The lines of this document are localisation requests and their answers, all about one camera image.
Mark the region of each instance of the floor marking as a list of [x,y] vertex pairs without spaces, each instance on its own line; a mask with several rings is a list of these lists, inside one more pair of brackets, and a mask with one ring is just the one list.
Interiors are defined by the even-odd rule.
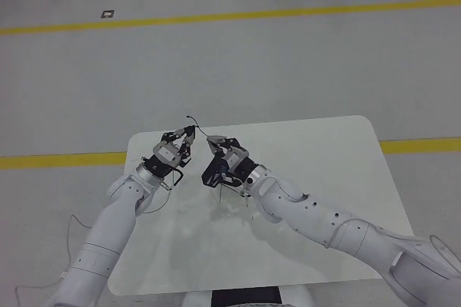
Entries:
[[[384,154],[426,154],[461,151],[461,137],[419,140],[382,140]],[[126,152],[52,154],[0,157],[0,170],[45,167],[95,167],[124,165]]]
[[134,28],[154,25],[177,25],[194,22],[232,21],[241,19],[280,18],[305,15],[332,15],[361,12],[399,11],[418,8],[442,8],[461,6],[461,0],[422,0],[400,3],[376,3],[369,5],[345,5],[324,8],[292,8],[273,11],[237,12],[211,15],[176,16],[168,18],[127,19],[88,22],[73,25],[37,25],[31,27],[0,28],[0,35],[24,35],[60,31],[85,31],[110,28]]

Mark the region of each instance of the black base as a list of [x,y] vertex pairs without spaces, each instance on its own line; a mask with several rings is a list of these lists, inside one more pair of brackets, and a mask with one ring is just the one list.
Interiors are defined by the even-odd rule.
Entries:
[[247,303],[281,304],[280,290],[274,286],[212,291],[211,307],[228,307]]

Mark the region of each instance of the tabletop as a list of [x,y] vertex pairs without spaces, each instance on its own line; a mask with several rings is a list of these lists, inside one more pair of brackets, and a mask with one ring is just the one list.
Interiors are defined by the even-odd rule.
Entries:
[[[354,215],[401,235],[413,231],[371,123],[361,116],[205,127],[235,137],[250,158]],[[152,155],[162,133],[135,134],[125,173]],[[252,199],[211,189],[201,174],[212,153],[197,131],[191,162],[164,208],[137,218],[108,281],[115,295],[143,295],[379,278],[369,266],[272,224]],[[166,177],[171,184],[172,176]],[[159,189],[148,210],[159,208]]]

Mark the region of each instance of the thin wire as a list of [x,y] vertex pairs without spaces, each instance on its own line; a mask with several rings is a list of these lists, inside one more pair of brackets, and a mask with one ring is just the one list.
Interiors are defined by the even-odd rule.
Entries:
[[[374,228],[377,228],[376,225],[372,224],[371,222],[367,222],[366,220],[362,220],[362,219],[357,219],[357,218],[353,218],[353,219],[348,219],[348,220],[344,220],[342,223],[340,223],[337,228],[335,229],[335,231],[333,232],[333,235],[331,236],[331,239],[330,241],[324,246],[326,247],[327,249],[330,248],[331,246],[331,243],[336,239],[337,237],[337,234],[338,232],[340,231],[340,228],[341,226],[343,226],[344,224],[348,223],[348,222],[351,222],[351,221],[354,221],[354,220],[358,220],[360,222],[364,222],[366,224],[368,224],[369,226],[372,226]],[[385,233],[386,236],[390,237],[390,238],[393,238],[393,239],[399,239],[399,240],[403,240],[403,241],[411,241],[411,239],[404,239],[404,238],[400,238],[400,237],[396,237],[396,236],[391,236],[387,233]],[[438,239],[442,244],[443,246],[449,250],[453,256],[459,261],[459,264],[461,265],[461,258],[459,258],[457,256],[457,254],[444,242],[442,241],[442,239],[440,239],[438,236],[436,235],[430,235],[429,236],[429,241],[430,241],[430,244],[432,244],[432,247],[437,251],[437,253],[439,253],[439,255],[447,262],[447,264],[449,264],[458,274],[461,275],[461,271],[459,269],[457,269],[444,255],[443,253],[440,251],[440,249],[437,247],[437,245],[433,242],[433,239]]]
[[[68,221],[68,228],[67,228],[67,254],[68,254],[68,265],[66,267],[66,269],[64,269],[64,272],[68,272],[68,269],[70,269],[70,265],[71,265],[71,254],[70,254],[70,245],[69,245],[69,239],[70,239],[70,225],[71,225],[71,219],[76,219],[77,222],[82,225],[83,227],[85,228],[92,228],[92,227],[89,227],[89,226],[86,226],[85,224],[83,224],[83,222],[81,222],[75,214],[72,214],[70,215],[70,220]],[[63,277],[60,277],[58,280],[56,280],[55,282],[52,282],[50,284],[47,284],[47,285],[44,285],[44,286],[27,286],[27,285],[19,285],[19,286],[16,286],[14,288],[14,294],[15,294],[15,300],[17,301],[17,306],[18,307],[21,307],[21,299],[19,298],[18,296],[18,290],[19,288],[23,288],[23,289],[46,289],[46,288],[50,288],[56,284],[58,284],[61,280],[63,279]]]
[[201,131],[202,134],[204,134],[205,137],[208,137],[208,134],[206,134],[205,132],[202,131],[202,129],[200,128],[200,125],[198,124],[197,120],[194,119],[194,117],[190,116],[190,115],[186,115],[187,118],[191,118],[194,123],[196,124],[196,128],[198,128],[199,131]]
[[442,239],[440,239],[438,236],[436,235],[430,235],[429,236],[429,240],[430,242],[432,243],[432,246],[433,248],[439,253],[439,255],[444,259],[446,260],[447,264],[449,264],[456,272],[458,272],[460,275],[461,275],[461,271],[459,269],[457,269],[444,255],[443,253],[440,251],[440,249],[436,246],[436,244],[433,242],[433,239],[438,239],[442,244],[443,246],[449,250],[453,256],[459,261],[459,264],[461,265],[461,258],[459,258],[456,253],[444,242],[442,241]]
[[166,205],[166,203],[169,201],[169,198],[171,197],[172,188],[173,188],[173,187],[174,187],[174,171],[172,172],[172,187],[171,187],[171,189],[169,190],[169,192],[167,193],[167,199],[166,199],[166,201],[164,201],[164,203],[162,204],[162,206],[160,206],[158,209],[153,210],[153,211],[143,212],[142,214],[154,213],[154,212],[157,212],[158,210],[164,208],[164,206]]
[[222,184],[222,183],[221,183],[221,186],[226,187],[226,188],[228,188],[229,190],[233,190],[235,193],[239,194],[241,197],[251,197],[251,195],[249,195],[249,194],[241,195],[239,191],[234,190],[233,188],[229,187],[229,186],[226,185],[226,184]]

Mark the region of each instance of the yellow floor stripe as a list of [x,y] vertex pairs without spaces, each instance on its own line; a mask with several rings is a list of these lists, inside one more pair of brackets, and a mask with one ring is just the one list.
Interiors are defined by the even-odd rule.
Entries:
[[422,154],[461,151],[461,137],[425,140],[382,140],[384,154]]
[[125,152],[0,157],[0,170],[40,167],[91,167],[124,164]]
[[345,5],[326,8],[293,8],[261,12],[238,12],[212,15],[180,16],[169,18],[131,19],[119,21],[100,21],[73,25],[39,25],[23,28],[0,28],[0,35],[23,35],[43,32],[84,31],[109,28],[133,28],[152,25],[176,25],[192,22],[230,21],[238,19],[279,18],[302,15],[330,15],[359,12],[398,11],[415,8],[439,8],[460,6],[461,0],[423,0],[401,3],[376,3],[370,5]]
[[[382,140],[380,141],[380,146],[384,154],[422,154],[461,151],[461,137],[422,140]],[[123,165],[125,159],[125,152],[0,157],[0,170]]]

